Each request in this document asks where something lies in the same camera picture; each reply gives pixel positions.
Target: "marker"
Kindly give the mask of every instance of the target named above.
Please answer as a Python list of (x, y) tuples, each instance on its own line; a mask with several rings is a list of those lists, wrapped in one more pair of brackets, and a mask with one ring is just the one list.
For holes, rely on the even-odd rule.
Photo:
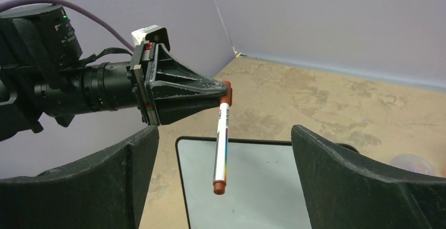
[(226, 96), (220, 99), (220, 113), (217, 126), (217, 148), (214, 167), (214, 194), (223, 195), (226, 188), (229, 107), (232, 105), (232, 88), (228, 81), (223, 82), (227, 89)]

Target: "wooden table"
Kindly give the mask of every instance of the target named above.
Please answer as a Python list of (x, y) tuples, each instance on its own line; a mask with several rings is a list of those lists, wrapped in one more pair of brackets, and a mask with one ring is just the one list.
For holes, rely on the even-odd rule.
[[(245, 57), (216, 77), (234, 88), (229, 137), (289, 141), (301, 124), (383, 163), (402, 153), (446, 164), (446, 94)], [(218, 109), (160, 127), (158, 156), (140, 228), (188, 228), (175, 141), (214, 137)]]

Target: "tan surface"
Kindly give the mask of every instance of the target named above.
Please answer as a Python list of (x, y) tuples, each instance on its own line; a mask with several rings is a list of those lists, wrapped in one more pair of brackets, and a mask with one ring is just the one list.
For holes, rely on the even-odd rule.
[[(231, 81), (234, 89), (230, 138), (289, 141), (291, 127), (301, 124), (384, 163), (401, 153), (418, 154), (437, 175), (446, 164), (446, 94), (243, 57), (216, 79)], [(175, 141), (214, 137), (217, 118), (218, 109), (210, 109), (160, 128), (140, 228), (187, 228)]]

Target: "white wall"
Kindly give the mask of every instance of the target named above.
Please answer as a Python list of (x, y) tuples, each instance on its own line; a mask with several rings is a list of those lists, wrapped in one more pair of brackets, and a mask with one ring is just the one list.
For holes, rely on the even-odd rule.
[(446, 0), (216, 0), (237, 51), (446, 89)]
[[(68, 1), (93, 12), (130, 42), (130, 33), (136, 29), (152, 24), (166, 27), (174, 56), (205, 75), (215, 75), (234, 57), (213, 0)], [(106, 47), (123, 47), (99, 25), (67, 12), (84, 56)], [(101, 59), (127, 60), (125, 55)], [(47, 116), (41, 123), (45, 129), (40, 134), (21, 132), (0, 143), (0, 178), (36, 175), (113, 145), (145, 126), (136, 108), (76, 116), (69, 128), (58, 126)]]

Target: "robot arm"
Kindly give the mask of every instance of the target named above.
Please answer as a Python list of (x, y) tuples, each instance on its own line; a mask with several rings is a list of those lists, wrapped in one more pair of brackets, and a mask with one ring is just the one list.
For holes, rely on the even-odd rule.
[[(19, 131), (39, 133), (40, 116), (68, 127), (75, 115), (137, 107), (148, 125), (167, 125), (218, 107), (226, 86), (170, 54), (167, 30), (151, 26), (130, 53), (109, 48), (79, 59), (82, 50), (64, 7), (39, 4), (0, 9), (0, 141)], [(88, 65), (109, 53), (130, 61)]]

